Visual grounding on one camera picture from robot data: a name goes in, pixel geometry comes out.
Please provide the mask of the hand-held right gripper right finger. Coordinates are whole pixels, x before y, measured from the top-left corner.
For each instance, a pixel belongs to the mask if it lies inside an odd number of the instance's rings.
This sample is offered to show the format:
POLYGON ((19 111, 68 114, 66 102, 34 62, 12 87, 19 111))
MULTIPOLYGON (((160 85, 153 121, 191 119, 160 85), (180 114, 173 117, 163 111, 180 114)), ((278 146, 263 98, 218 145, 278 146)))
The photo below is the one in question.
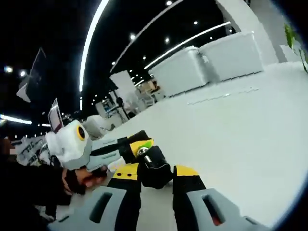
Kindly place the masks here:
POLYGON ((267 231, 268 227, 242 216, 237 205, 215 189, 205 187, 193 168, 173 169, 173 211, 179 231, 267 231))

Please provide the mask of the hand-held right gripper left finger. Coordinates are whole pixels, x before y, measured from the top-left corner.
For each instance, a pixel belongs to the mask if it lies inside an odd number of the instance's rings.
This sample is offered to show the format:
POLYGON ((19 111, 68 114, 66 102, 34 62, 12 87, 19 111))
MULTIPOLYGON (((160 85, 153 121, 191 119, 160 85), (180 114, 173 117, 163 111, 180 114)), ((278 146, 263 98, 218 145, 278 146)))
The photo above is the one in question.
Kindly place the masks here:
POLYGON ((81 207, 48 225, 50 231, 135 231, 141 208, 138 165, 119 168, 107 186, 92 192, 81 207))

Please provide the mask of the person's left hand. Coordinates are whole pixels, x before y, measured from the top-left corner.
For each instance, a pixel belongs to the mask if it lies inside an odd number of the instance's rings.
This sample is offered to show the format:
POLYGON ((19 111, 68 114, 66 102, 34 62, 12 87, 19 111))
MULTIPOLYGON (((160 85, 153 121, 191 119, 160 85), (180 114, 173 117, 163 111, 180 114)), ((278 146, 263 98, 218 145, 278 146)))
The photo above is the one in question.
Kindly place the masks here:
POLYGON ((86 167, 68 170, 63 169, 62 180, 65 190, 69 194, 84 195, 88 189, 96 187, 104 182, 107 178, 106 166, 97 169, 98 172, 90 172, 86 167))

